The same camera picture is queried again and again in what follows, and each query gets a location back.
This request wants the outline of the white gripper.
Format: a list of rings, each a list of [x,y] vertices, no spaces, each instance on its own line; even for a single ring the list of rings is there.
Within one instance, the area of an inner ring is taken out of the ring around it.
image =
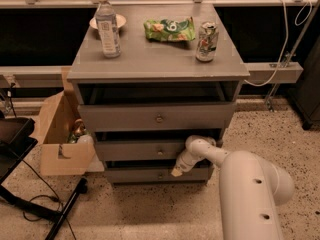
[[[191,146],[186,147],[177,157],[176,165],[171,171],[174,177],[180,177],[183,172],[189,172],[198,162],[204,159]]]

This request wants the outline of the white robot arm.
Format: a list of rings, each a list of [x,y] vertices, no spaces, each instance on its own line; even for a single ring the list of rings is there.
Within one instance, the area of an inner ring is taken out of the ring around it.
[[[179,177],[207,159],[220,168],[224,240],[284,240],[276,207],[294,194],[289,173],[249,151],[227,151],[210,137],[192,135],[171,174]]]

